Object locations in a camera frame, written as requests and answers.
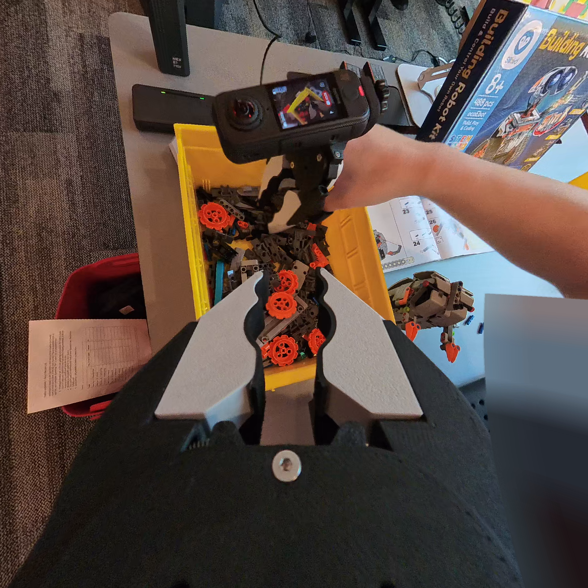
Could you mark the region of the open instruction booklet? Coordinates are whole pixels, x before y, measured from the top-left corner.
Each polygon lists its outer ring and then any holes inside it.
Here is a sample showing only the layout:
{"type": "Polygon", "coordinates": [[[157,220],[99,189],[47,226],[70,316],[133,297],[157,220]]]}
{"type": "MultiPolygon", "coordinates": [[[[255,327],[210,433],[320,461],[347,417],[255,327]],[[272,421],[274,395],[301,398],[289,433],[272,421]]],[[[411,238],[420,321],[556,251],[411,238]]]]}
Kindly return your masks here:
{"type": "Polygon", "coordinates": [[[427,198],[396,198],[367,210],[384,273],[493,251],[427,198]]]}

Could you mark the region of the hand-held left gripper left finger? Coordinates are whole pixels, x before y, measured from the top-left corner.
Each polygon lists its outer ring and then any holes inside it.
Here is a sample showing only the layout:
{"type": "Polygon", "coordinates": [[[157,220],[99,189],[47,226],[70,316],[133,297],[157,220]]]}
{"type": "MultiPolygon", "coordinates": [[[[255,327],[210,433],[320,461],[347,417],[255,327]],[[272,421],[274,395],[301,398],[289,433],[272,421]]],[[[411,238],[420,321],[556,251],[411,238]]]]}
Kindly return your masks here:
{"type": "Polygon", "coordinates": [[[264,329],[269,274],[258,271],[198,321],[159,402],[158,419],[232,422],[259,445],[265,377],[257,338],[264,329]]]}

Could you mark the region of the red plastic floor bin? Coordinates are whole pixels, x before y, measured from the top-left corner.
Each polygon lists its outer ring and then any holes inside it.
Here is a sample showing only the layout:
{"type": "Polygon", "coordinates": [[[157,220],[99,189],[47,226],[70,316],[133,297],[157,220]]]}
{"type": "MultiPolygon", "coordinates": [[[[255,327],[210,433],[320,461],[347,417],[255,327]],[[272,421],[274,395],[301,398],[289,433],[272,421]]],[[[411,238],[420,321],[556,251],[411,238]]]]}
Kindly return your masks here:
{"type": "MultiPolygon", "coordinates": [[[[103,259],[75,270],[65,282],[55,319],[146,320],[138,254],[103,259]]],[[[115,393],[62,406],[62,411],[70,417],[97,420],[115,393]]]]}

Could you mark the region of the dark computer tower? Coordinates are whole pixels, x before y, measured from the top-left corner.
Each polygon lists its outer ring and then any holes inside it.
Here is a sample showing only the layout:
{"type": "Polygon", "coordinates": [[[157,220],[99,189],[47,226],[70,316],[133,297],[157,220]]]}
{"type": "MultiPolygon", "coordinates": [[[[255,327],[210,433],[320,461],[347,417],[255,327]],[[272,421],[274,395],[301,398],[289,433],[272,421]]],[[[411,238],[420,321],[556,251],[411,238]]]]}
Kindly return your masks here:
{"type": "Polygon", "coordinates": [[[185,1],[187,25],[217,28],[217,1],[185,1]]]}

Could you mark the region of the white printed form sheet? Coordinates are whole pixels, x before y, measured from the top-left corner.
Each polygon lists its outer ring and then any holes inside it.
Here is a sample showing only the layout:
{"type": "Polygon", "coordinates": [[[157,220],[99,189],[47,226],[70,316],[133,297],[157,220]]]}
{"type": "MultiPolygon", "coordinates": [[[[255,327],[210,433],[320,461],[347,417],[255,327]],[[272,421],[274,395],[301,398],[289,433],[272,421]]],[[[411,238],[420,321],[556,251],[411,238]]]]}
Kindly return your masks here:
{"type": "Polygon", "coordinates": [[[118,392],[151,356],[145,319],[31,320],[27,412],[118,392]]]}

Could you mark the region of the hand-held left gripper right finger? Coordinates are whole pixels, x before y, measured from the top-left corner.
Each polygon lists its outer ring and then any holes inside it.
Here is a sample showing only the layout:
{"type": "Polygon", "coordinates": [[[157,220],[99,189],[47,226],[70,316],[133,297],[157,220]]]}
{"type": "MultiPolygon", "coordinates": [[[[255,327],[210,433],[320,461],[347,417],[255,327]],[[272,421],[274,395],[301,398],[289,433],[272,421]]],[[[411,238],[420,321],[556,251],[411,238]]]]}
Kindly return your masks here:
{"type": "Polygon", "coordinates": [[[316,272],[318,329],[313,437],[328,445],[346,423],[419,420],[423,410],[385,320],[326,269],[316,272]]]}

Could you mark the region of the dark slim upright device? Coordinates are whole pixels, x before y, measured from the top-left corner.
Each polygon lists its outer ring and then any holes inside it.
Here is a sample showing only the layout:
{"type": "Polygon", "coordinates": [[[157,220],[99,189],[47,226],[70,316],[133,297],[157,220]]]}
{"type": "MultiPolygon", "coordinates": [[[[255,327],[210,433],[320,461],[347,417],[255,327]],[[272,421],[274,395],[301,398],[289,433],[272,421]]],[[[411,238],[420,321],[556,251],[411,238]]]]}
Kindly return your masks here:
{"type": "Polygon", "coordinates": [[[185,1],[142,1],[149,18],[158,69],[167,75],[188,77],[189,51],[185,1]]]}

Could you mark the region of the blue robot kit box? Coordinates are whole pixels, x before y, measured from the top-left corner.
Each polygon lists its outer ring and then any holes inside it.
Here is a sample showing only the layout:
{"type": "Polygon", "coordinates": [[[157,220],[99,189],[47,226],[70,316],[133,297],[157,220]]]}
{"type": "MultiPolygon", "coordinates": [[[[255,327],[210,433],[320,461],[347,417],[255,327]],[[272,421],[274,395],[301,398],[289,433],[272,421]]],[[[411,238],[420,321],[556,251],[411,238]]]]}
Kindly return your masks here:
{"type": "Polygon", "coordinates": [[[522,171],[587,112],[587,21],[481,1],[416,139],[522,171]]]}

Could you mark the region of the pile of building pieces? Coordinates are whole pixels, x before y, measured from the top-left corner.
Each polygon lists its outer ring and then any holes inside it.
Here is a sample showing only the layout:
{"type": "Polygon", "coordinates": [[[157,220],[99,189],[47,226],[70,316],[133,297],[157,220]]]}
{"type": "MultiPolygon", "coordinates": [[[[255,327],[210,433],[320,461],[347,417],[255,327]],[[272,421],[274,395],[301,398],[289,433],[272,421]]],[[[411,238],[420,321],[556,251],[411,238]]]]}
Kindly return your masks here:
{"type": "Polygon", "coordinates": [[[316,243],[328,258],[326,228],[321,223],[304,221],[282,233],[269,234],[269,213],[275,209],[257,209],[259,197],[257,187],[217,187],[196,189],[196,201],[200,207],[208,202],[217,202],[231,214],[231,224],[222,232],[208,229],[202,224],[202,244],[205,256],[211,262],[214,294],[215,264],[222,259],[225,264],[224,296],[226,298],[237,287],[258,271],[269,274],[269,296],[275,292],[281,270],[292,270],[299,280],[299,290],[294,298],[297,312],[289,319],[278,320],[269,316],[265,307],[264,329],[257,338],[261,347],[265,368],[285,368],[314,355],[304,335],[318,327],[318,302],[316,300],[316,270],[310,267],[313,261],[311,246],[316,243]],[[276,336],[293,337],[299,347],[298,357],[289,366],[274,365],[268,357],[269,342],[276,336]]]}

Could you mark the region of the person's right forearm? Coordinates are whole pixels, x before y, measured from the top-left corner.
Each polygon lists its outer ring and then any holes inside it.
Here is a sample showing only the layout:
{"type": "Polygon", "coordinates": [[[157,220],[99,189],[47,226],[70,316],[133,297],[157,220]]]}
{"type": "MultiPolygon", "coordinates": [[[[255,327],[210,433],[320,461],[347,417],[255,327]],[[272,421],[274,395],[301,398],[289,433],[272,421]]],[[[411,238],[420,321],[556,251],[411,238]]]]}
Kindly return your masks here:
{"type": "Polygon", "coordinates": [[[425,144],[423,195],[566,298],[587,299],[587,190],[425,144]]]}

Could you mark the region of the black desk mat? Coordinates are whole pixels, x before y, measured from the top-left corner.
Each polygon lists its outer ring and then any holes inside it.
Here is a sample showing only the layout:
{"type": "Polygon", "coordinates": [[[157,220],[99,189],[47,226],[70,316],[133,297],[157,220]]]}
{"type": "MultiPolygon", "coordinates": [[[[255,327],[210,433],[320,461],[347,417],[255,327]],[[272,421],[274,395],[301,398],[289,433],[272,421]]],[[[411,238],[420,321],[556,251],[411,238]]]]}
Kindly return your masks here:
{"type": "Polygon", "coordinates": [[[416,128],[397,86],[389,85],[384,77],[377,75],[374,88],[380,103],[379,124],[395,129],[416,128]]]}

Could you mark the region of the wooden table black frame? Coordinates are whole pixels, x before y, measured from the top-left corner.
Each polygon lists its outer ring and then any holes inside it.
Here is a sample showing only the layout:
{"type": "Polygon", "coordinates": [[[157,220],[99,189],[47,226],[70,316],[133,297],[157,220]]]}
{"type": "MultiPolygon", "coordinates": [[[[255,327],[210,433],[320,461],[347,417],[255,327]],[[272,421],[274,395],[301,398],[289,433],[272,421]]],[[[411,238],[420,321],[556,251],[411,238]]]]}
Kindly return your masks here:
{"type": "Polygon", "coordinates": [[[365,32],[377,51],[383,52],[388,46],[382,27],[378,20],[378,12],[384,1],[336,1],[337,8],[343,19],[343,28],[347,42],[360,47],[365,32]]]}

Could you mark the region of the person's right hand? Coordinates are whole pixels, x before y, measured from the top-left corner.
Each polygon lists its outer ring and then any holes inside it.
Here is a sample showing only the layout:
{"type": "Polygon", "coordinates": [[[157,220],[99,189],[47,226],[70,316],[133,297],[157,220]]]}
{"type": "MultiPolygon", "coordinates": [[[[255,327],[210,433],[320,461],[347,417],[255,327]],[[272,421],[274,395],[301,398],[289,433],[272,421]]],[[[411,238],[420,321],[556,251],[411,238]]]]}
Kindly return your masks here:
{"type": "Polygon", "coordinates": [[[422,143],[376,125],[348,142],[343,170],[323,209],[334,212],[404,196],[432,196],[452,155],[446,145],[422,143]]]}

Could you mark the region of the grey partly built robot model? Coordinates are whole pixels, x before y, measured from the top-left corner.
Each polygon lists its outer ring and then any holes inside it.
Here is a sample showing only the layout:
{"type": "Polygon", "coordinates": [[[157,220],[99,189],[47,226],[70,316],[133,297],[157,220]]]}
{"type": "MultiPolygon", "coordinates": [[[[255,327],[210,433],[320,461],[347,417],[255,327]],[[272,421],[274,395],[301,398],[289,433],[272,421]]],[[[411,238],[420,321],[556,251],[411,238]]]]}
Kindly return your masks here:
{"type": "Polygon", "coordinates": [[[440,349],[454,363],[460,346],[453,327],[474,312],[473,293],[462,281],[451,282],[435,271],[415,273],[387,289],[396,325],[414,341],[421,330],[441,328],[440,349]]]}

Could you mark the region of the black power adapter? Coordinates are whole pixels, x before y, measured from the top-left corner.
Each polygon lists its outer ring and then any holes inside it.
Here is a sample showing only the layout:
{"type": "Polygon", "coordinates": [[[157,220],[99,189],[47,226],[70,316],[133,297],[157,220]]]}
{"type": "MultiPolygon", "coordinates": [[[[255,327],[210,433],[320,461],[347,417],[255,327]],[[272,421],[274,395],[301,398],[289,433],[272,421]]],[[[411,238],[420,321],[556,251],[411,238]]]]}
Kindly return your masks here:
{"type": "Polygon", "coordinates": [[[137,130],[174,134],[175,124],[214,126],[210,95],[135,84],[133,119],[137,130]]]}

